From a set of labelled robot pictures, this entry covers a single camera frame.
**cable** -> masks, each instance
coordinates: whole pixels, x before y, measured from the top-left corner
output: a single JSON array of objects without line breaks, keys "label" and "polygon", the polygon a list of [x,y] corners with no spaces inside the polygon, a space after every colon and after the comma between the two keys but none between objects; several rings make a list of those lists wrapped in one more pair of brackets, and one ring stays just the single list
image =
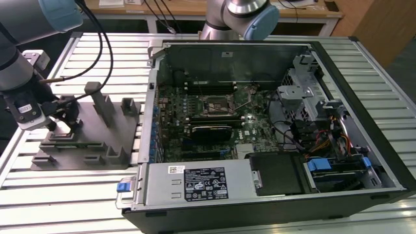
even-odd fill
[{"label": "cable", "polygon": [[154,0],[154,2],[156,2],[156,5],[157,5],[157,7],[158,7],[158,10],[160,10],[160,12],[161,12],[161,14],[162,14],[162,17],[164,17],[164,19],[165,19],[165,23],[162,23],[161,19],[160,19],[158,16],[156,15],[153,9],[150,8],[150,6],[149,6],[149,4],[148,4],[148,1],[146,1],[146,0],[142,0],[142,1],[144,1],[145,5],[148,6],[148,9],[150,10],[153,16],[156,17],[158,23],[169,30],[169,32],[170,32],[172,34],[176,34],[174,29],[168,25],[168,21],[166,21],[166,19],[165,19],[164,13],[161,12],[161,9],[160,9],[160,7],[158,7],[158,4],[157,4],[156,0]]},{"label": "cable", "polygon": [[101,33],[100,32],[98,32],[98,39],[100,39],[100,51],[98,51],[97,58],[93,61],[92,65],[81,73],[78,73],[78,74],[76,74],[74,76],[70,76],[70,77],[61,77],[61,78],[54,78],[54,79],[42,79],[42,80],[38,81],[38,83],[40,84],[49,84],[49,83],[62,82],[65,80],[74,79],[74,78],[82,76],[86,72],[89,72],[90,69],[96,66],[97,62],[100,61],[100,58],[101,58],[101,55],[102,55],[102,47],[104,46],[102,46],[102,37],[101,37]]},{"label": "cable", "polygon": [[145,5],[148,6],[148,9],[150,10],[153,16],[156,17],[158,23],[160,23],[165,28],[168,28],[168,25],[165,25],[165,24],[161,22],[161,19],[158,18],[158,16],[156,15],[153,9],[150,8],[150,6],[149,6],[149,4],[148,4],[148,1],[146,1],[146,0],[142,0],[142,1],[144,1]]},{"label": "cable", "polygon": [[170,16],[172,16],[172,19],[173,19],[173,22],[174,22],[174,24],[176,24],[178,33],[182,33],[181,28],[180,28],[180,25],[178,25],[178,23],[177,23],[177,21],[176,21],[176,19],[174,19],[174,16],[173,16],[170,10],[169,10],[169,7],[168,7],[166,4],[164,3],[164,0],[160,0],[160,1],[161,1],[161,3],[162,3],[164,7],[166,8],[166,10],[168,10]]},{"label": "cable", "polygon": [[160,11],[160,13],[161,13],[162,18],[164,18],[164,23],[165,23],[166,25],[169,25],[166,16],[164,15],[164,13],[162,13],[162,11],[161,11],[161,8],[160,8],[160,6],[158,6],[157,1],[156,1],[156,0],[153,0],[153,1],[154,1],[154,3],[156,3],[156,7],[157,7],[157,9],[158,9],[158,11]]},{"label": "cable", "polygon": [[277,0],[277,1],[278,1],[280,5],[281,5],[284,8],[286,8],[286,9],[294,9],[296,23],[297,23],[297,21],[298,21],[297,10],[305,10],[305,8],[297,8],[289,1],[286,1],[286,2],[292,5],[292,7],[288,7],[288,6],[285,6],[285,5],[281,3],[280,0]]},{"label": "cable", "polygon": [[113,59],[112,47],[110,47],[110,43],[109,43],[109,39],[108,39],[106,33],[105,33],[104,29],[102,29],[102,26],[101,26],[101,24],[100,24],[100,22],[98,22],[96,16],[94,16],[93,13],[90,12],[89,8],[86,7],[86,5],[84,5],[84,4],[80,2],[80,0],[76,0],[76,4],[78,5],[78,7],[82,9],[82,11],[85,12],[85,14],[88,15],[90,21],[93,22],[94,26],[97,27],[98,31],[102,33],[102,36],[104,36],[104,38],[105,38],[105,42],[106,42],[106,46],[108,46],[108,50],[109,50],[109,70],[108,70],[108,74],[106,74],[106,77],[105,77],[105,80],[104,80],[102,84],[100,85],[100,87],[98,87],[94,91],[92,91],[90,93],[84,94],[84,95],[81,95],[81,96],[78,96],[78,97],[76,97],[76,98],[73,98],[73,99],[70,99],[70,100],[68,100],[68,101],[61,102],[61,103],[58,104],[58,107],[62,107],[62,106],[65,106],[68,103],[74,102],[74,101],[80,100],[81,98],[88,97],[88,96],[96,94],[98,91],[101,91],[101,89],[102,89],[104,86],[106,85],[106,82],[108,82],[109,77],[110,77],[110,74],[112,74],[112,69],[113,69],[113,60],[114,60],[114,59]]}]

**blue tab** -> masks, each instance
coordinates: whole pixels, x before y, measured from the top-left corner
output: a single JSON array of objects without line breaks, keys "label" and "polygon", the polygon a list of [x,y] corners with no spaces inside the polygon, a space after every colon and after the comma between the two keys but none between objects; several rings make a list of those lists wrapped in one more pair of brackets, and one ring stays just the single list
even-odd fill
[{"label": "blue tab", "polygon": [[362,157],[362,163],[364,163],[366,168],[370,168],[370,161],[369,161],[368,157]]},{"label": "blue tab", "polygon": [[130,191],[130,183],[118,183],[117,184],[117,193],[126,193]]},{"label": "blue tab", "polygon": [[313,158],[308,162],[309,171],[318,171],[318,170],[330,170],[330,164],[328,159],[325,158]]},{"label": "blue tab", "polygon": [[316,171],[316,167],[314,167],[314,164],[312,161],[308,162],[308,168],[309,168],[309,171]]}]

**warning label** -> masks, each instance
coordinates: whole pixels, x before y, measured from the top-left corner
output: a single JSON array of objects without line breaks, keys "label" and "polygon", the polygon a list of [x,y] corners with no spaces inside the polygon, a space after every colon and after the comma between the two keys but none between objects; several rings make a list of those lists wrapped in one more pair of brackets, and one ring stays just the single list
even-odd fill
[{"label": "warning label", "polygon": [[184,171],[184,199],[205,201],[228,198],[224,167]]}]

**aluminum extrusion table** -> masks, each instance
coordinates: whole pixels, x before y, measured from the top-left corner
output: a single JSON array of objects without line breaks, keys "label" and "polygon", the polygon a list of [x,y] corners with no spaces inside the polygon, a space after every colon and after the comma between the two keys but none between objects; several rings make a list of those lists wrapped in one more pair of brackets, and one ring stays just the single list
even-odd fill
[{"label": "aluminum extrusion table", "polygon": [[[197,39],[196,35],[108,34],[114,52],[114,70],[104,94],[113,101],[133,97],[144,103],[148,72],[146,47],[153,39]],[[321,42],[369,114],[416,175],[416,106],[381,69],[358,42],[348,38],[280,37],[268,40],[317,40]],[[82,71],[96,58],[98,37],[84,33],[70,38],[49,78],[69,76]],[[82,94],[88,81],[102,81],[108,73],[109,55],[104,56],[81,78],[58,83],[53,93]],[[328,88],[336,97],[332,85]],[[122,218],[116,209],[116,183],[136,172],[140,147],[137,126],[130,167],[121,171],[45,171],[29,170],[46,129],[32,132],[17,130],[0,157],[0,234],[21,233],[134,233],[141,232]],[[414,233],[416,196],[393,204],[382,204],[333,220],[313,220],[192,233],[265,234],[277,232],[326,233]]]}]

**wooden desk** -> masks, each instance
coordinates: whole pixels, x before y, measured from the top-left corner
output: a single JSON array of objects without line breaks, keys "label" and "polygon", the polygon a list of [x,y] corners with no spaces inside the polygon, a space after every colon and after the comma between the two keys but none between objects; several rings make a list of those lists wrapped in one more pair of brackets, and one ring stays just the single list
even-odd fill
[{"label": "wooden desk", "polygon": [[[150,8],[160,15],[160,11],[157,10],[156,4],[153,0],[146,0]],[[124,8],[98,8],[100,0],[85,0],[86,5],[92,12],[96,14],[96,17],[100,19],[117,19],[117,20],[145,20],[148,23],[149,33],[157,33],[156,28],[156,17],[152,15],[145,4],[142,5],[132,5],[125,4]],[[192,1],[192,0],[165,0],[164,1],[169,7],[172,14],[174,15],[176,20],[205,20],[205,9],[206,3]],[[165,10],[162,4],[158,4],[165,14],[168,20],[172,19],[168,11]],[[322,24],[322,28],[320,30],[320,36],[329,36],[332,30],[337,24],[340,18],[342,18],[344,14],[341,12],[328,11],[324,0],[318,0],[317,3],[318,10],[308,9],[301,10],[297,9],[297,14],[294,9],[282,9],[280,10],[280,20],[278,22],[284,23],[318,23]]]}]

